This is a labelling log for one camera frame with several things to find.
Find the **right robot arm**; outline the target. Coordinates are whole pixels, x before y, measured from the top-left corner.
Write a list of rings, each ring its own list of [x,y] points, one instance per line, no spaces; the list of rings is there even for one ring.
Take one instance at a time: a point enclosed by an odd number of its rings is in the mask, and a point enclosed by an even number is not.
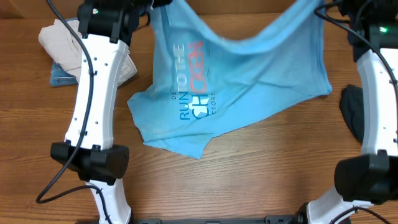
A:
[[[265,223],[350,223],[360,210],[397,200],[397,1],[332,1],[315,15],[348,32],[361,77],[361,155],[339,161],[334,186],[295,215]]]

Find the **light blue printed t-shirt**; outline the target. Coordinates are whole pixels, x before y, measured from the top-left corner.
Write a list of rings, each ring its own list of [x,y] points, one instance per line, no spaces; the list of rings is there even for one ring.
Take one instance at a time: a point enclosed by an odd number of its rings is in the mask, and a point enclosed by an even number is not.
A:
[[[213,32],[185,1],[154,9],[153,82],[128,100],[144,144],[201,158],[217,136],[328,95],[320,1],[295,1],[254,37]]]

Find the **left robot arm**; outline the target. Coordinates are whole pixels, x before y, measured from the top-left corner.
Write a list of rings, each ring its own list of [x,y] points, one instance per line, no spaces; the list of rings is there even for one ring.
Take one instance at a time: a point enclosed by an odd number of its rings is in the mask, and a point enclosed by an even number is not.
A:
[[[90,189],[98,208],[98,223],[133,223],[124,194],[123,176],[129,148],[114,144],[113,113],[121,68],[139,19],[168,1],[84,1],[78,7],[82,47],[81,75],[73,117],[62,142],[53,143],[50,155],[75,171]]]

